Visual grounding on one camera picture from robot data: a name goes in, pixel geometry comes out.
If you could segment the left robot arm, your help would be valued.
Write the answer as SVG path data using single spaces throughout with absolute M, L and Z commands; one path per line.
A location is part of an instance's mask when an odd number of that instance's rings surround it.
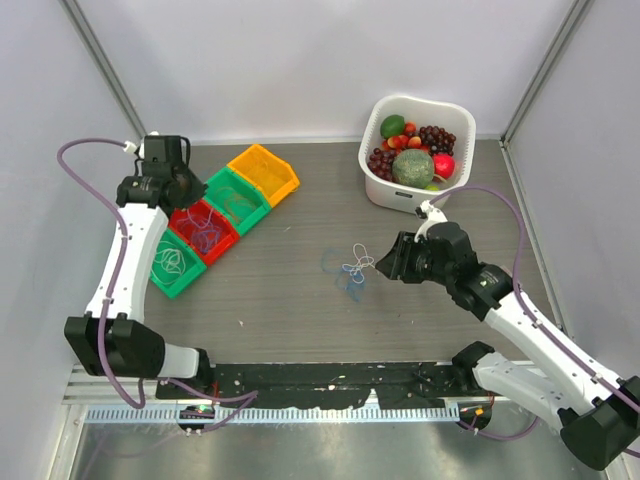
M 98 198 L 116 219 L 111 249 L 84 314 L 67 318 L 64 336 L 92 376 L 177 378 L 187 396 L 200 399 L 213 385 L 202 367 L 205 351 L 167 343 L 145 326 L 144 304 L 171 215 L 193 206 L 206 186 L 189 167 L 190 143 L 183 136 L 152 133 L 121 147 L 134 155 L 134 171 L 113 200 Z

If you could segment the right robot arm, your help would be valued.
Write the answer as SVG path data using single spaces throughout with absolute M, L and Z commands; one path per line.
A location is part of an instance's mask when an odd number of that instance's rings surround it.
M 622 378 L 536 312 L 510 274 L 478 260 L 458 224 L 429 222 L 416 233 L 400 232 L 375 267 L 390 280 L 443 286 L 458 307 L 509 339 L 540 371 L 475 343 L 454 359 L 451 380 L 460 393 L 483 388 L 518 403 L 593 470 L 605 470 L 638 440 L 638 377 Z

